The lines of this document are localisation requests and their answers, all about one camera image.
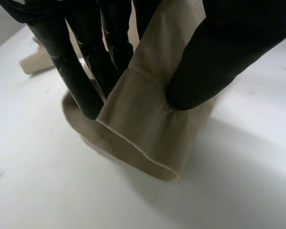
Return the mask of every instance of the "white table surface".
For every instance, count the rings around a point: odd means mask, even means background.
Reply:
[[[98,155],[64,119],[56,70],[0,47],[0,229],[286,229],[286,40],[226,89],[181,180]]]

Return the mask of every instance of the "beige fabric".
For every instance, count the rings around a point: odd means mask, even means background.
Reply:
[[[84,118],[66,94],[63,110],[73,129],[97,152],[162,180],[178,178],[215,100],[176,111],[166,103],[165,88],[203,18],[201,0],[163,0],[97,121]]]

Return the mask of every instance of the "khaki garment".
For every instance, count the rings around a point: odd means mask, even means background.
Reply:
[[[63,110],[72,128],[99,153],[162,180],[178,178],[215,99],[177,111],[168,106],[165,88],[204,17],[201,0],[163,0],[97,121],[86,119],[65,95]]]

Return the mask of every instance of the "beige cloth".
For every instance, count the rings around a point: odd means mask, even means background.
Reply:
[[[204,17],[201,0],[163,0],[97,121],[84,118],[65,95],[63,110],[73,129],[98,152],[162,180],[178,178],[215,99],[177,111],[168,106],[165,88]]]

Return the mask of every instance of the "gloved hand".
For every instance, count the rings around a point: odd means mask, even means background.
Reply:
[[[214,97],[286,38],[286,0],[203,0],[205,20],[186,46],[167,89],[189,110]]]

